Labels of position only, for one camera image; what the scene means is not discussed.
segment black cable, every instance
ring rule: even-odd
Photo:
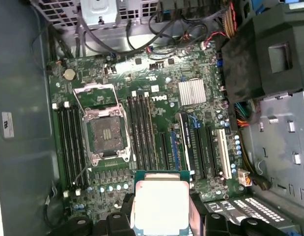
[[[130,46],[130,48],[132,50],[135,50],[135,47],[130,42],[130,29],[131,29],[131,25],[132,25],[132,20],[129,20],[128,23],[127,23],[127,26],[126,26],[126,36],[127,36],[128,45]]]
[[[79,35],[79,28],[80,28],[80,21],[77,22],[77,27],[75,29],[75,43],[76,43],[76,49],[75,49],[75,57],[79,58],[80,57],[80,52],[81,52],[81,40],[80,40],[80,35]]]
[[[203,23],[212,21],[213,19],[222,16],[228,9],[229,9],[229,5],[226,7],[223,7],[221,10],[215,12],[214,14],[212,14],[210,16],[200,18],[200,19],[186,19],[183,15],[181,15],[181,18],[187,24],[203,24]]]
[[[149,21],[148,21],[148,28],[150,29],[150,31],[152,32],[152,34],[157,35],[159,32],[153,30],[153,28],[152,28],[152,26],[151,26],[151,21],[152,21],[152,19],[153,19],[153,17],[151,17],[151,18],[149,19]],[[162,33],[162,34],[160,35],[160,37],[169,38],[170,40],[173,41],[174,45],[177,45],[177,42],[176,42],[175,38],[172,37],[172,36],[170,36],[170,35],[168,35],[168,34]]]
[[[101,45],[103,48],[107,49],[110,53],[115,53],[116,55],[120,55],[120,56],[131,56],[137,52],[140,52],[141,50],[144,50],[147,46],[149,46],[151,43],[153,43],[157,38],[159,38],[159,36],[166,30],[168,29],[170,26],[172,26],[175,23],[175,20],[171,20],[167,25],[165,25],[165,27],[155,36],[153,37],[150,41],[148,41],[147,43],[145,43],[143,46],[129,51],[129,52],[118,52],[115,49],[109,47],[108,45],[106,45],[104,42],[102,42],[99,38],[97,38],[93,32],[90,30],[90,28],[88,27],[87,23],[85,22],[85,20],[82,17],[82,13],[81,11],[78,12],[78,17],[81,21],[81,25],[84,27],[85,31],[89,34],[89,36],[99,45]]]

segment cable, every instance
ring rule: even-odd
[[[76,49],[75,49],[75,57],[79,58],[80,57],[80,51],[81,51],[81,41],[79,37],[79,28],[81,24],[80,21],[77,22],[77,27],[75,29],[75,43],[76,43]]]
[[[144,45],[142,45],[141,47],[135,49],[135,50],[132,50],[132,51],[129,51],[129,52],[124,52],[124,53],[121,53],[121,52],[118,52],[116,51],[115,49],[109,47],[108,45],[106,45],[104,42],[102,42],[99,38],[97,38],[93,32],[90,30],[90,28],[87,26],[87,23],[85,22],[85,20],[83,19],[82,17],[82,12],[79,11],[78,12],[78,18],[80,19],[81,21],[81,25],[83,26],[83,28],[85,29],[85,31],[89,34],[89,36],[96,42],[98,43],[99,45],[101,45],[103,48],[107,49],[110,53],[115,53],[116,55],[120,55],[120,56],[130,56],[130,55],[133,55],[137,52],[140,52],[141,50],[144,50],[147,46],[149,46],[151,43],[153,43],[166,29],[168,29],[170,26],[172,26],[174,23],[175,23],[175,20],[171,20],[167,25],[165,25],[164,28],[162,28],[162,30],[155,36],[153,37],[150,41],[148,41],[147,43],[145,43]]]

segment heatsink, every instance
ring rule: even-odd
[[[203,80],[195,79],[180,82],[178,86],[181,106],[206,102]]]

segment metal grille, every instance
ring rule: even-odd
[[[56,28],[77,24],[77,5],[73,0],[31,0],[31,3]]]
[[[30,0],[32,5],[57,29],[77,24],[79,0]],[[156,12],[158,0],[119,0],[121,23],[148,18]]]

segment motherboard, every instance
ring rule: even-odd
[[[60,180],[72,216],[98,221],[119,211],[136,170],[187,170],[190,191],[203,202],[245,194],[213,42],[167,58],[142,52],[64,59],[49,70]]]

